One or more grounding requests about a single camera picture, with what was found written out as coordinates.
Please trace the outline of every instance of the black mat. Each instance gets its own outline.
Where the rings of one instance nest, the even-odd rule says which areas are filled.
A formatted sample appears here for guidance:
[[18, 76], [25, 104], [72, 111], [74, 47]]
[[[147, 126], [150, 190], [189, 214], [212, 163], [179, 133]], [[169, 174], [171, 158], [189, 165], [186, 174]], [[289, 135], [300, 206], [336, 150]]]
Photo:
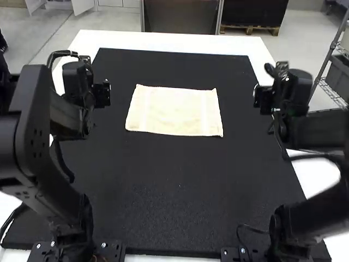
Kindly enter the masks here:
[[[74, 186], [93, 204], [96, 237], [120, 239], [129, 253], [218, 257], [221, 247], [238, 245], [239, 223], [267, 229], [276, 207], [305, 199], [266, 135], [270, 118], [252, 107], [257, 80], [248, 57], [101, 49], [93, 68], [97, 80], [111, 81], [112, 106], [95, 110], [89, 140], [62, 146]], [[126, 131], [137, 83], [217, 88], [224, 137]], [[242, 237], [251, 248], [269, 244], [268, 236]], [[3, 246], [49, 239], [31, 211], [13, 222]], [[314, 256], [329, 258], [324, 244]]]

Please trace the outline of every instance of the white towel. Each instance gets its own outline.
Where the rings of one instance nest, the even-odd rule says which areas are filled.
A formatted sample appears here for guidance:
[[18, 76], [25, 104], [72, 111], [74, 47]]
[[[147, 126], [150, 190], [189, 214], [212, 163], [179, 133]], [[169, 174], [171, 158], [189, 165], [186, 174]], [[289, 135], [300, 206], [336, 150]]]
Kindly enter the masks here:
[[137, 85], [125, 127], [156, 134], [223, 137], [217, 91]]

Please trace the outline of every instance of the door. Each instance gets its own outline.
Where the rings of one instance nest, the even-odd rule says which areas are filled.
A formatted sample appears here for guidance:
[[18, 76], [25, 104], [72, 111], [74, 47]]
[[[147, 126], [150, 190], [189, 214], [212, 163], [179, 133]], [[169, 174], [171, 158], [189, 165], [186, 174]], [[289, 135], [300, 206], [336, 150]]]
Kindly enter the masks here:
[[94, 7], [94, 0], [71, 0], [71, 3], [73, 4], [74, 15], [80, 15]]
[[26, 0], [29, 14], [32, 15], [32, 13], [35, 10], [37, 10], [40, 6], [42, 6], [45, 3], [46, 3], [46, 0]]

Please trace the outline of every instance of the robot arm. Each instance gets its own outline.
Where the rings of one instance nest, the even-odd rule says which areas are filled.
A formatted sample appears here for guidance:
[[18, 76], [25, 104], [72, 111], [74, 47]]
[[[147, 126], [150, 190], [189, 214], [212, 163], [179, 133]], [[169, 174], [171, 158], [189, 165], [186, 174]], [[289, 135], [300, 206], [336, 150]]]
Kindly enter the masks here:
[[341, 179], [308, 200], [278, 207], [270, 219], [268, 261], [309, 259], [312, 246], [324, 237], [349, 229], [349, 161], [346, 153], [349, 113], [343, 109], [308, 113], [311, 76], [300, 70], [288, 70], [288, 64], [283, 62], [278, 63], [276, 69], [267, 64], [266, 70], [275, 78], [274, 85], [255, 88], [254, 106], [261, 108], [261, 114], [273, 116], [273, 133], [281, 148], [344, 152], [340, 156], [321, 153], [291, 158], [328, 159], [338, 166]]
[[110, 85], [94, 84], [91, 65], [82, 59], [63, 66], [63, 79], [63, 97], [45, 65], [24, 66], [12, 83], [8, 108], [0, 115], [0, 190], [46, 217], [57, 248], [64, 251], [59, 256], [89, 261], [92, 208], [53, 163], [49, 135], [56, 141], [86, 139], [93, 109], [110, 105]]

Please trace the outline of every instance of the mounting plate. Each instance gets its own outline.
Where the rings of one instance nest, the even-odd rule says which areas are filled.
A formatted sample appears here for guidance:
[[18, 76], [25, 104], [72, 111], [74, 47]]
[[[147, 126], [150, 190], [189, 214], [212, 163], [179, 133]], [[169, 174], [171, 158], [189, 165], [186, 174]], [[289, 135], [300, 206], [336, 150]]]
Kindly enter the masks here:
[[221, 262], [253, 262], [260, 261], [261, 256], [257, 250], [253, 249], [250, 253], [251, 259], [247, 254], [247, 250], [243, 246], [237, 247], [224, 247], [220, 251], [220, 261]]
[[[124, 262], [126, 247], [118, 240], [96, 240], [95, 254], [108, 262]], [[27, 262], [54, 262], [57, 248], [51, 242], [37, 242], [33, 245]]]

